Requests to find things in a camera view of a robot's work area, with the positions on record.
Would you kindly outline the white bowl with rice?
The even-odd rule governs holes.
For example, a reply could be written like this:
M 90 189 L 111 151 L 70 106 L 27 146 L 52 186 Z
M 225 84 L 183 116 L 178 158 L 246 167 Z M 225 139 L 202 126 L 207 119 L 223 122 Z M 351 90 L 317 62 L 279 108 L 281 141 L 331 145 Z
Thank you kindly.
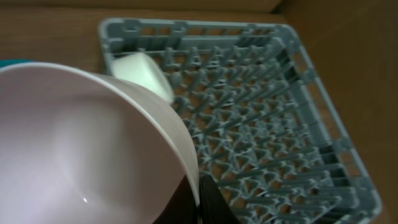
M 168 104 L 174 102 L 174 91 L 154 59 L 144 53 L 134 53 L 111 63 L 114 77 L 152 91 Z

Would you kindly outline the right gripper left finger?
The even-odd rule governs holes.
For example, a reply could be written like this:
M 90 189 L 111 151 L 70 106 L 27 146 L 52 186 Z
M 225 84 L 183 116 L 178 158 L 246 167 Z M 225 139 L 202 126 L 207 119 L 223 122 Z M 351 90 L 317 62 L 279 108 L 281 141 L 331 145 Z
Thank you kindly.
M 197 224 L 198 214 L 190 183 L 185 176 L 153 224 Z

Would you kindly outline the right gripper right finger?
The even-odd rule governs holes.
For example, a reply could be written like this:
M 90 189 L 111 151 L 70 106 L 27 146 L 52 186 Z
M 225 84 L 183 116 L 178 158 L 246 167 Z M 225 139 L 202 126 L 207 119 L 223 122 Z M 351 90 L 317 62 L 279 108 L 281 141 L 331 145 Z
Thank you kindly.
M 199 189 L 202 224 L 240 224 L 211 175 L 200 173 Z

